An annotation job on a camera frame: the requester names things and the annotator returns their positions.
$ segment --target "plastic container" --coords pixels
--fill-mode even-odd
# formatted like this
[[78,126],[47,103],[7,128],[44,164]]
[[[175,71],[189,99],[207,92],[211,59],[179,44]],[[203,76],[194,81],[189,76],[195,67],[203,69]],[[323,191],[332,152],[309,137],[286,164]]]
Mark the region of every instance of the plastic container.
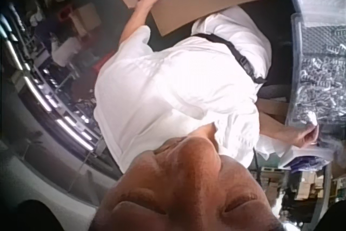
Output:
[[319,157],[321,165],[332,158],[342,160],[346,139],[346,17],[305,14],[303,20],[294,14],[292,27],[294,68],[286,124],[318,124],[320,134],[316,146],[286,151],[280,162],[284,169],[302,156]]

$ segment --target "black strap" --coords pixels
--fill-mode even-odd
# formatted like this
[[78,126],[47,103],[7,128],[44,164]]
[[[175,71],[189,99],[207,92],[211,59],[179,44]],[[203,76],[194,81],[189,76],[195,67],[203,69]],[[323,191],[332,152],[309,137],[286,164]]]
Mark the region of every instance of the black strap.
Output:
[[253,82],[257,83],[257,84],[263,84],[266,82],[266,80],[262,77],[255,77],[255,74],[254,74],[254,69],[253,67],[251,66],[250,62],[248,61],[248,59],[241,55],[241,53],[235,48],[235,46],[217,36],[217,35],[214,35],[214,34],[211,34],[211,35],[207,35],[207,34],[196,34],[196,35],[193,35],[193,36],[197,36],[197,37],[201,37],[201,38],[204,38],[204,39],[207,39],[209,42],[212,42],[212,43],[223,43],[225,44],[228,49],[231,51],[231,53],[233,54],[233,56],[235,57],[236,61],[239,63],[239,65],[245,70],[245,72],[249,75],[249,77],[253,80]]

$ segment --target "floor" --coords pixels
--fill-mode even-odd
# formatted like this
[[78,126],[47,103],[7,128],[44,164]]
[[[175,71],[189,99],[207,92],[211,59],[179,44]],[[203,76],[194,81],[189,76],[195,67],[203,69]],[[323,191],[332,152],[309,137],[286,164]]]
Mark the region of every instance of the floor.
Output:
[[[122,0],[73,0],[77,5],[93,2],[103,23],[103,40],[97,47],[103,54],[116,50],[121,32],[131,16]],[[272,45],[272,67],[267,85],[290,84],[292,78],[291,15],[294,8],[291,0],[260,0],[242,4],[241,7],[255,21]],[[147,20],[151,28],[150,46],[154,51],[169,48],[190,35],[192,23],[162,37],[151,16]],[[259,164],[275,167],[278,157],[271,156],[268,161],[259,156]]]

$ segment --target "sleeve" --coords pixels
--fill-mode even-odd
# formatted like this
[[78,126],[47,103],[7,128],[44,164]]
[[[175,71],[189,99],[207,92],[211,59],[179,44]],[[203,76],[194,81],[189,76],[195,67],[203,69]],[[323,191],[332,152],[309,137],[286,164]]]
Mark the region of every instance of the sleeve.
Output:
[[120,44],[119,50],[106,62],[99,74],[102,74],[105,69],[116,61],[152,54],[153,51],[148,46],[150,33],[150,28],[147,25],[139,27],[128,39]]
[[215,126],[219,153],[249,167],[254,155],[253,148],[260,136],[260,120],[255,104],[251,101],[241,104],[234,113],[223,115],[215,121]]

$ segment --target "nose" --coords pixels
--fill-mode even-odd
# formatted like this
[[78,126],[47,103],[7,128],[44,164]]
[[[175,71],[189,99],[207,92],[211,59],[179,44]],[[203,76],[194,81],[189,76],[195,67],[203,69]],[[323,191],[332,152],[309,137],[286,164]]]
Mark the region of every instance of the nose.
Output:
[[217,208],[219,155],[209,140],[188,137],[169,157],[177,222],[185,223],[187,230],[203,230]]

